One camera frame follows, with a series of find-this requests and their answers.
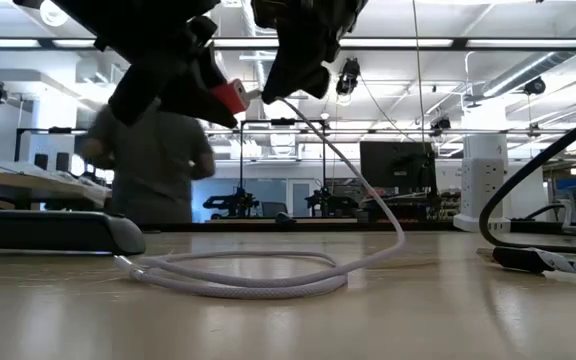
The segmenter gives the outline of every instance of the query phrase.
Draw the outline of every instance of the door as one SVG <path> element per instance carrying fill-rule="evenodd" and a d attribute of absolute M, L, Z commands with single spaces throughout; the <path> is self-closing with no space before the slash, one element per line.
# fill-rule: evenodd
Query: door
<path fill-rule="evenodd" d="M 315 180 L 288 180 L 286 186 L 286 206 L 288 213 L 294 217 L 310 217 L 307 197 L 313 194 L 318 186 Z"/>

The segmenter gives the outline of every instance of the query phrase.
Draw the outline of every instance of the man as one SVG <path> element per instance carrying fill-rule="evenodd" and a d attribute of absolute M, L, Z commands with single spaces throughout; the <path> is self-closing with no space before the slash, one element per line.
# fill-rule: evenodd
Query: man
<path fill-rule="evenodd" d="M 214 154 L 197 120 L 158 107 L 155 101 L 132 127 L 103 108 L 82 155 L 115 170 L 113 212 L 138 225 L 190 223 L 191 180 L 214 175 Z"/>

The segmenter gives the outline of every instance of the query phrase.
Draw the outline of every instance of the gray shirt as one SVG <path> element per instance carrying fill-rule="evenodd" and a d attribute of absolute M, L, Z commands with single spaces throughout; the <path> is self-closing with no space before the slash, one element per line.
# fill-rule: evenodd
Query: gray shirt
<path fill-rule="evenodd" d="M 114 155 L 112 210 L 137 224 L 192 222 L 191 165 L 212 153 L 199 122 L 157 111 L 131 127 L 103 108 L 88 131 Z"/>

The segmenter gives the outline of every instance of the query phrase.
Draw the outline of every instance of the white braided cable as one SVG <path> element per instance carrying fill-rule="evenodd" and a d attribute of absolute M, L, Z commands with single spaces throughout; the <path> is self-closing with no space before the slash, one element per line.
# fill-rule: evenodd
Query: white braided cable
<path fill-rule="evenodd" d="M 317 130 L 312 122 L 310 122 L 310 120 L 308 120 L 308 118 L 301 111 L 299 111 L 299 109 L 284 99 L 277 100 L 285 103 L 297 115 L 299 115 L 299 117 L 313 130 L 313 132 L 319 136 L 319 138 L 326 145 L 328 145 L 350 168 L 355 176 L 357 176 L 366 190 L 368 190 L 368 192 L 377 201 L 381 209 L 388 217 L 388 220 L 390 220 L 390 222 L 395 227 L 395 230 L 397 231 L 397 242 L 388 249 L 382 250 L 371 256 L 346 265 L 338 265 L 332 257 L 324 253 L 307 251 L 229 251 L 147 257 L 140 260 L 143 265 L 151 268 L 160 268 L 162 270 L 166 270 L 191 279 L 225 285 L 225 287 L 173 280 L 153 275 L 149 272 L 149 270 L 143 269 L 138 265 L 133 264 L 127 258 L 123 256 L 117 256 L 115 257 L 115 264 L 120 270 L 126 273 L 130 278 L 137 281 L 200 296 L 229 299 L 287 299 L 324 295 L 333 292 L 347 283 L 349 272 L 390 259 L 398 253 L 401 247 L 405 244 L 406 238 L 401 225 L 397 221 L 397 218 L 392 213 L 392 211 L 390 211 L 383 199 L 379 196 L 379 194 L 377 194 L 375 189 L 370 186 L 366 179 L 361 175 L 359 170 L 357 170 L 357 168 L 355 168 L 350 163 L 350 161 L 339 151 L 339 149 L 337 149 L 328 139 L 323 136 L 323 134 L 321 134 L 321 132 L 319 132 L 319 130 Z M 328 261 L 331 265 L 331 269 L 314 274 L 284 279 L 249 279 L 237 276 L 214 274 L 173 264 L 174 262 L 190 259 L 236 256 L 316 257 Z"/>

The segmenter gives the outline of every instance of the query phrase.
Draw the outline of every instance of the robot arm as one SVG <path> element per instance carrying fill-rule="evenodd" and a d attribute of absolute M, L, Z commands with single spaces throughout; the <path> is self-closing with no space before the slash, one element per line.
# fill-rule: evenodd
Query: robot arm
<path fill-rule="evenodd" d="M 39 8 L 43 0 L 13 0 Z M 163 110 L 237 126 L 224 101 L 227 81 L 214 63 L 210 40 L 217 25 L 202 16 L 219 0 L 53 0 L 97 36 L 95 47 L 112 47 L 130 69 L 109 100 L 127 125 L 137 122 L 156 97 Z M 272 103 L 304 90 L 322 98 L 330 74 L 322 62 L 339 53 L 339 39 L 352 31 L 367 0 L 252 0 L 255 22 L 277 30 L 279 50 L 262 99 Z"/>

